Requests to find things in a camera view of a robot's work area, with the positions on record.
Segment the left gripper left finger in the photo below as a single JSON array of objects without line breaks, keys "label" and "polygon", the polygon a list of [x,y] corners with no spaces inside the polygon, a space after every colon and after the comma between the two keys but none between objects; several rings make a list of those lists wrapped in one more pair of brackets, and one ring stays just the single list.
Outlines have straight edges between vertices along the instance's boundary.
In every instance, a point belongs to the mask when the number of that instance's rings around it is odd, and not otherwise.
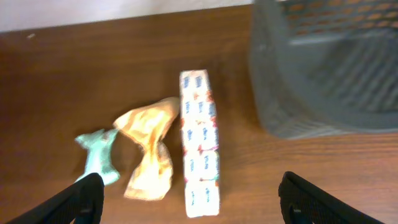
[{"label": "left gripper left finger", "polygon": [[7,224],[100,224],[104,183],[92,173]]}]

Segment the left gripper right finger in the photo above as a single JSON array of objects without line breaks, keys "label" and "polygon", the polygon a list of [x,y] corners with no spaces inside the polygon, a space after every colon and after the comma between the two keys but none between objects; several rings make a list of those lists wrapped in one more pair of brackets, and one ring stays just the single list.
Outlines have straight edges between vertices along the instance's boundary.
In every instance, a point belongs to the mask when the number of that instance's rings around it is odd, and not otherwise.
[{"label": "left gripper right finger", "polygon": [[286,224],[381,224],[301,176],[287,171],[279,185],[280,209]]}]

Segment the teal snack wrapper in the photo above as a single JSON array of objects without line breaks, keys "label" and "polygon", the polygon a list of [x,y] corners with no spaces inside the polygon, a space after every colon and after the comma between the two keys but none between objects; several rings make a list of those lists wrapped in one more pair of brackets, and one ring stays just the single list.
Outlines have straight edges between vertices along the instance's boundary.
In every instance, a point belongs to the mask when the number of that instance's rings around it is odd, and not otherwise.
[{"label": "teal snack wrapper", "polygon": [[120,178],[119,172],[111,162],[112,145],[117,134],[117,129],[110,129],[108,131],[100,129],[93,133],[79,135],[75,138],[75,142],[87,151],[84,173],[75,182],[92,173],[99,174],[104,185],[113,184]]}]

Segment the tan paper bag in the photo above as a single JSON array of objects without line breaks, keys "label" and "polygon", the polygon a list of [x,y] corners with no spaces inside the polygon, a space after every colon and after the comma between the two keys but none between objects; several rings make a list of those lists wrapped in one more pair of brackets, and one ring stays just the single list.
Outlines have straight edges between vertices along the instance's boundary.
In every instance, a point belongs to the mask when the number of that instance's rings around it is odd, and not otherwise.
[{"label": "tan paper bag", "polygon": [[142,160],[129,179],[124,197],[161,200],[171,188],[174,168],[163,139],[179,112],[180,99],[169,97],[128,111],[114,121],[114,128],[142,151]]}]

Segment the white tissue pack strip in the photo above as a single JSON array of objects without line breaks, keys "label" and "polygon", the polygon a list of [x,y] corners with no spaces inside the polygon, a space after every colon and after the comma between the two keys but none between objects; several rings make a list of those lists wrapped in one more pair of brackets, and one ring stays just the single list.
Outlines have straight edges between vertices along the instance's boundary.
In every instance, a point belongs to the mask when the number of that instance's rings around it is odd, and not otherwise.
[{"label": "white tissue pack strip", "polygon": [[220,155],[216,105],[206,70],[180,73],[180,124],[187,217],[220,212]]}]

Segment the grey plastic basket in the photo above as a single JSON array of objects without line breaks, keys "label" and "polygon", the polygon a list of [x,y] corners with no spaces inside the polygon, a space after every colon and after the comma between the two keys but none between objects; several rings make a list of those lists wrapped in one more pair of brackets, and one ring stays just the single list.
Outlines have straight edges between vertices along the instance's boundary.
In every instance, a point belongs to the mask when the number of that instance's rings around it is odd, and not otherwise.
[{"label": "grey plastic basket", "polygon": [[249,68],[284,139],[397,131],[396,0],[255,0]]}]

